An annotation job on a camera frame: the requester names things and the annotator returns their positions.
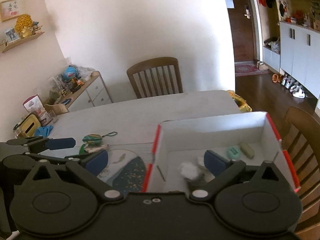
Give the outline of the dark grey packet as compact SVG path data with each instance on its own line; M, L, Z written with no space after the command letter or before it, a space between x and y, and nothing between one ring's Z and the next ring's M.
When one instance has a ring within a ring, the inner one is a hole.
M212 181L215 177L209 173L202 173L195 179L185 179L188 190L194 191Z

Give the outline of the green tassel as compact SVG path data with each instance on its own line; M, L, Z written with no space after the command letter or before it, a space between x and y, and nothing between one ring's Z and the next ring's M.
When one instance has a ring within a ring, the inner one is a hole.
M82 145L81 145L80 150L79 150L79 155L86 154L85 147L86 147L85 144L82 144Z

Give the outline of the teal round case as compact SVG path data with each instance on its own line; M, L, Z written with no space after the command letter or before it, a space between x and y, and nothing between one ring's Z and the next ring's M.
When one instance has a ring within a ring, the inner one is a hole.
M241 150L236 146L229 147L226 150L226 155L231 160L238 160L241 157Z

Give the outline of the teal embroidered sachet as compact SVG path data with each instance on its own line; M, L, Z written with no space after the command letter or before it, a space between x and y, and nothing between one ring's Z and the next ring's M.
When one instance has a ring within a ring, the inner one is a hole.
M89 135L84 136L82 141L86 145L96 146L96 145L101 145L104 137L114 137L117 134L118 134L118 132L115 132L115 131L107 133L105 135L89 134Z

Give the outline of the white crystal bag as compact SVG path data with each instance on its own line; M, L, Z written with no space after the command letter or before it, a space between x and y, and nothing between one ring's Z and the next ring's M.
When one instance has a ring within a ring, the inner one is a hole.
M199 178L201 171L191 162L183 162L179 165L178 171L184 179L194 181Z

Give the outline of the pale green soap bar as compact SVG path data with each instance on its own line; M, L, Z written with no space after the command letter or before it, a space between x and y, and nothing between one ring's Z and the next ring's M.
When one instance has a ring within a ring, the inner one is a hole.
M247 143L240 143L239 148L241 150L241 152L249 159L253 159L254 158L254 150L253 148L251 148L251 146L249 146L249 144Z

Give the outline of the blue rubber gloves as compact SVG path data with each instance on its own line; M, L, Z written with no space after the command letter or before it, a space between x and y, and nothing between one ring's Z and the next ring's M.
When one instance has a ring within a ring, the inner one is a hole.
M35 137L39 137L42 136L44 138L49 137L51 131L53 130L53 126L52 125L48 125L48 126L41 126L38 127L34 133Z

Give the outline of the yellow tissue box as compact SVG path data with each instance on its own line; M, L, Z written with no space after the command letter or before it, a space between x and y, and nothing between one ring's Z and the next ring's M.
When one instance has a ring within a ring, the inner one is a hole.
M41 123L35 114L30 113L18 122L13 131L16 138L33 137L36 130L41 127Z

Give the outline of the red white cardboard box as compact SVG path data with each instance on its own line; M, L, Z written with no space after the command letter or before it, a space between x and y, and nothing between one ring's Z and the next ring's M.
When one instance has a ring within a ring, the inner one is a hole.
M254 151L249 159L240 160L247 165L259 166L263 161L276 164L295 192L300 182L289 158L282 149L280 134L266 112L250 112L206 118L167 121L159 124L153 141L153 164L148 166L144 179L144 192L170 192L188 190L178 172L185 161L195 162L212 150L226 158L227 150L247 143Z

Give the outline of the white drawer sideboard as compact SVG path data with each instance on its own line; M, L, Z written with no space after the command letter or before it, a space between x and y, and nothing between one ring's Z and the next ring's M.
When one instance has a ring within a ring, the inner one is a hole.
M47 112L56 115L103 106L113 103L99 71L93 71L91 78L75 93L68 93L53 105L44 105Z

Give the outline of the blue globe toy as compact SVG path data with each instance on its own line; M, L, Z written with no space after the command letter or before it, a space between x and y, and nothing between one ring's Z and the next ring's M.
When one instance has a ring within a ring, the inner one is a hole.
M69 82L73 78L78 78L78 71L73 66L68 66L62 74L63 82Z

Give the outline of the red patterned rug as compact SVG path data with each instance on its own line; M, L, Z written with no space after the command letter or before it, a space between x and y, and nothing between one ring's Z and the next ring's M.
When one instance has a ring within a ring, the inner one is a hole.
M268 74L269 68L263 62L256 61L245 61L235 63L235 76L251 76Z

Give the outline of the wooden slat-back chair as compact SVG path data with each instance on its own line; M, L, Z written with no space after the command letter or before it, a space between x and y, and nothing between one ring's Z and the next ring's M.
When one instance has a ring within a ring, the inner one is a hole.
M130 67L127 76L137 98L183 93L178 59L157 57Z

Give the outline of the framed calligraphy picture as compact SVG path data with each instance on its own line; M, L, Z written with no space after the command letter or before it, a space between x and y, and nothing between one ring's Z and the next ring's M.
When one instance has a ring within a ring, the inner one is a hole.
M1 1L1 22L6 22L26 13L24 0Z

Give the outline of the white wall cabinet unit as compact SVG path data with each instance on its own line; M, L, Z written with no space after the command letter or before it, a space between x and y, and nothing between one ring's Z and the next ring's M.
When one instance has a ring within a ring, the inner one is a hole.
M280 69L319 98L319 0L276 0Z

